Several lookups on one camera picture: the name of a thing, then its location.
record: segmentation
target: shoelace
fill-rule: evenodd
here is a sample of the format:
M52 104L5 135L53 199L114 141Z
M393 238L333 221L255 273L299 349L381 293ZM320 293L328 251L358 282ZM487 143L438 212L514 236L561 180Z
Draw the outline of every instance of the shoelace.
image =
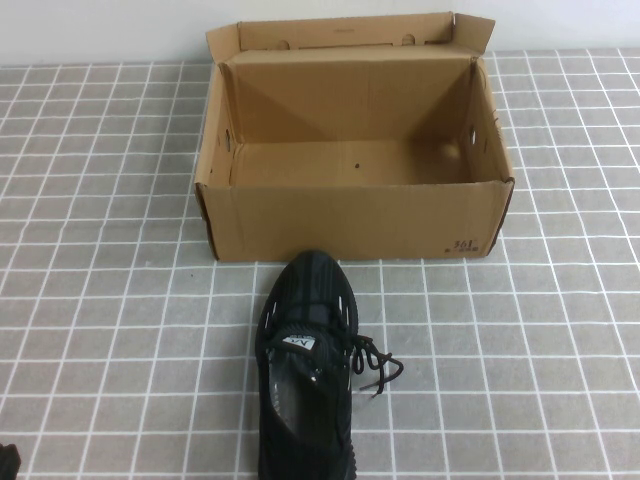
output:
M387 383L394 381L396 378L402 375L402 372L404 371L404 365L399 360L392 358L392 353L381 353L373 344L373 339L369 337L365 337L364 335L352 335L351 340L355 347L355 353L353 355L352 362L353 373L355 373L356 375L360 375L364 372L363 352L367 355L367 364L369 365L369 368L371 370L380 371L380 380L360 388L360 390L368 390L371 387L377 386L378 390L373 395L374 397L377 397L382 392L384 392L384 386ZM387 363L392 363L398 368L391 375L385 377L384 366Z
M361 387L360 390L368 390L372 387L378 387L378 390L373 395L377 397L382 392L384 392L384 386L398 378L402 372L404 371L404 364L395 358L392 358L392 353L381 353L376 346L373 344L373 339L369 337L365 337L364 335L354 335L344 330L344 327L340 324L341 321L341 312L336 308L336 306L330 302L313 302L312 305L324 305L329 309L331 313L331 318L333 320L334 325L326 326L321 324L314 324L315 328L322 328L327 330L329 333L337 336L344 346L346 352L353 354L353 360L351 364L351 368L353 369L353 373L356 375L361 375L364 372L364 358L365 354L367 357L367 365L371 370L379 370L380 371L380 379L377 382L371 383L369 385L365 385ZM280 310L278 312L278 317L282 316L286 318L286 314L294 308L300 308L303 304L300 302L291 303L287 306L287 308ZM385 376L384 367L387 363L392 363L396 367L395 372L393 372L388 377Z

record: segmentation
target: shoe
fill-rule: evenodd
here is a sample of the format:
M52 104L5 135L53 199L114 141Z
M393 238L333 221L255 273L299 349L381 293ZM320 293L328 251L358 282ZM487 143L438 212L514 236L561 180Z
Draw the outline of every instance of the shoe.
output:
M338 263L319 251L285 267L266 301L256 334L260 383L260 480L353 480L351 371L366 362L380 379L403 365L358 335L358 310ZM385 377L384 367L397 369Z
M20 470L20 455L15 445L0 444L0 480L15 480Z

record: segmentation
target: open cardboard box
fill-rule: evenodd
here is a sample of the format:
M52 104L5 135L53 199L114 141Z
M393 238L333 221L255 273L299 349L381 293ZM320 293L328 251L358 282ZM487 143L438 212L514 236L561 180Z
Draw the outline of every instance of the open cardboard box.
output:
M480 55L452 13L213 30L196 195L217 258L489 253L513 172Z

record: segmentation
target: white wall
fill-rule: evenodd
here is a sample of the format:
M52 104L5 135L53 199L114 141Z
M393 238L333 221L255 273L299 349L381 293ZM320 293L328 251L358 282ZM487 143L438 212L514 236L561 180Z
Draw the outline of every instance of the white wall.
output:
M457 11L495 50L640 46L640 0L0 0L0 65L205 59L239 20Z

